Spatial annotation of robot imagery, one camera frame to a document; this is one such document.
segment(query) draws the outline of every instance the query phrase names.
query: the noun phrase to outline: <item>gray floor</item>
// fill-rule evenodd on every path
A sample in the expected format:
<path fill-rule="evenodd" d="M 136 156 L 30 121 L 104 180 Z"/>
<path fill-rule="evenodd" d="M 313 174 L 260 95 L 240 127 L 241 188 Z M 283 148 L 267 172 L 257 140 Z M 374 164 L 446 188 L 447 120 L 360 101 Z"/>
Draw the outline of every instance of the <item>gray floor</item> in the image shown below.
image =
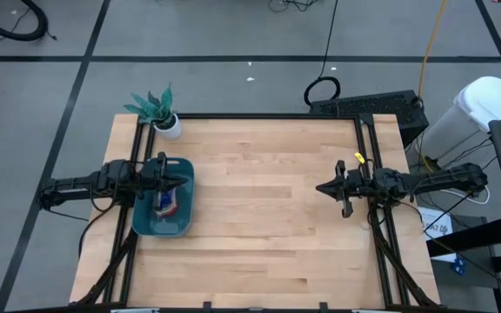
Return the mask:
<path fill-rule="evenodd" d="M 0 56 L 79 57 L 75 62 L 0 62 L 0 287 L 103 2 L 37 0 L 58 40 L 0 42 Z M 111 0 L 94 56 L 321 56 L 332 5 L 321 0 L 305 13 L 291 7 L 276 14 L 268 11 L 267 0 Z M 341 1 L 329 53 L 422 56 L 439 5 L 439 0 Z M 501 3 L 484 0 L 484 5 L 501 36 Z M 16 0 L 0 0 L 0 25 L 11 28 L 25 11 Z M 29 13 L 17 31 L 35 24 Z M 474 0 L 449 1 L 432 55 L 499 57 Z M 158 93 L 172 83 L 174 105 L 181 112 L 307 111 L 303 91 L 317 77 L 320 62 L 241 60 L 91 62 L 53 176 L 80 176 L 98 168 L 113 115 L 124 112 L 122 104 L 130 102 L 132 91 Z M 340 80 L 343 97 L 415 90 L 419 70 L 420 63 L 326 65 L 327 73 Z M 436 122 L 453 97 L 482 76 L 501 77 L 501 63 L 429 63 L 424 87 L 429 121 Z M 311 97 L 324 99 L 331 92 L 330 86 L 318 86 Z M 494 163 L 487 171 L 492 177 L 491 203 L 465 204 L 458 213 L 501 217 L 499 167 Z M 434 198 L 444 206 L 455 201 L 441 194 Z M 57 210 L 87 217 L 89 209 L 87 203 L 68 203 Z M 84 225 L 40 213 L 7 310 L 68 302 Z M 477 290 L 440 287 L 443 303 L 451 307 L 495 310 L 489 297 Z M 477 300 L 468 300 L 471 296 Z"/>

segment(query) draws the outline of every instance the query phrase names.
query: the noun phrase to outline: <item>green plant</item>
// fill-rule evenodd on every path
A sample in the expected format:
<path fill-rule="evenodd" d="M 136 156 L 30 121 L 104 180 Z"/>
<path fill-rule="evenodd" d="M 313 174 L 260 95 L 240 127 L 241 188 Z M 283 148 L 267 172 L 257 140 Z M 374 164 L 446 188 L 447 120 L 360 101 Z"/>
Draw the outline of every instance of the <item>green plant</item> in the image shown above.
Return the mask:
<path fill-rule="evenodd" d="M 148 100 L 143 99 L 135 93 L 131 93 L 131 95 L 140 107 L 133 104 L 125 104 L 124 107 L 128 111 L 138 114 L 138 122 L 155 124 L 160 130 L 167 130 L 173 127 L 176 119 L 171 112 L 171 105 L 173 104 L 171 86 L 162 94 L 161 102 L 152 96 L 152 93 L 149 91 Z"/>

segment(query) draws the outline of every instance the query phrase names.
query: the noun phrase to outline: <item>yellow tag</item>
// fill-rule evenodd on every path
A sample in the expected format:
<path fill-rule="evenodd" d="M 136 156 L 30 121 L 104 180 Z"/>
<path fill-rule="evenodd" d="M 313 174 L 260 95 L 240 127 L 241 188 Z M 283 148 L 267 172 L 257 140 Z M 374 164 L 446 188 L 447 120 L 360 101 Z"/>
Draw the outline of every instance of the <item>yellow tag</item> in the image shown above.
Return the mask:
<path fill-rule="evenodd" d="M 360 153 L 355 153 L 355 157 L 357 157 L 358 161 L 361 163 L 361 164 L 364 164 L 364 158 L 363 156 L 360 154 Z"/>

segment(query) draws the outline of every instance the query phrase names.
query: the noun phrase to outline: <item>yellow cable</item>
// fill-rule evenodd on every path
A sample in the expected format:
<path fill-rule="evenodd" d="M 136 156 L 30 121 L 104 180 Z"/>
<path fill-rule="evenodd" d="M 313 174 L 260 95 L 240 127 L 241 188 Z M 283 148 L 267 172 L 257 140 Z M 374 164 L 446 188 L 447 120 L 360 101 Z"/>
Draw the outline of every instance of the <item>yellow cable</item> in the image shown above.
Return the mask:
<path fill-rule="evenodd" d="M 426 52 L 424 53 L 424 58 L 423 58 L 423 65 L 421 66 L 421 77 L 418 80 L 418 97 L 422 99 L 423 96 L 423 83 L 424 83 L 424 69 L 426 68 L 426 62 L 428 61 L 428 56 L 431 53 L 431 48 L 432 44 L 434 43 L 434 40 L 436 39 L 436 34 L 438 33 L 438 27 L 440 26 L 440 22 L 442 21 L 442 15 L 444 14 L 444 9 L 445 5 L 448 3 L 448 0 L 442 0 L 442 5 L 440 6 L 440 11 L 438 12 L 438 16 L 436 17 L 436 24 L 434 24 L 434 29 L 432 30 L 431 34 L 431 40 L 428 42 L 428 46 L 426 47 Z M 420 150 L 419 147 L 419 152 L 418 152 L 423 159 L 424 167 L 429 172 L 432 172 L 431 167 L 429 166 L 428 162 L 426 162 L 426 159 L 423 156 L 422 151 Z"/>

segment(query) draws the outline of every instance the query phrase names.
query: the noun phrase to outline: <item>trash can lid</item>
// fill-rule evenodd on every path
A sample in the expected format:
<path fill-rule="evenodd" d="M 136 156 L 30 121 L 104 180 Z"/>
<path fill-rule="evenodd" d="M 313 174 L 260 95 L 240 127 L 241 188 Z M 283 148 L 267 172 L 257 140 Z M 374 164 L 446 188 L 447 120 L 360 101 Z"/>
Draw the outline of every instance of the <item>trash can lid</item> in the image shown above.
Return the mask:
<path fill-rule="evenodd" d="M 458 106 L 486 132 L 488 123 L 501 120 L 501 79 L 480 77 L 470 83 L 459 97 Z"/>

